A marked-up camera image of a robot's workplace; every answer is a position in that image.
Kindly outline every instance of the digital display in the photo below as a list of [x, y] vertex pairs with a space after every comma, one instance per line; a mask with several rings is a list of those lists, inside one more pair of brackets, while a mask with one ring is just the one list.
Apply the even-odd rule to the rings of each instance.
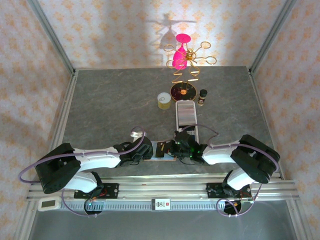
[[43, 201], [41, 204], [42, 208], [53, 207], [56, 204], [56, 200]]

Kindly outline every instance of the floral wallpaper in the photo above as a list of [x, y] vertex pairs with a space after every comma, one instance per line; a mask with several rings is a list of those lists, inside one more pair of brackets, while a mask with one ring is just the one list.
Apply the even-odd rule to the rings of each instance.
[[298, 0], [255, 81], [288, 179], [320, 234], [320, 4]]
[[[29, 186], [18, 173], [48, 152], [70, 74], [26, 0], [0, 1], [0, 239], [12, 239]], [[33, 179], [35, 172], [25, 178]]]
[[175, 35], [217, 66], [250, 66], [285, 0], [39, 0], [76, 69], [165, 66]]

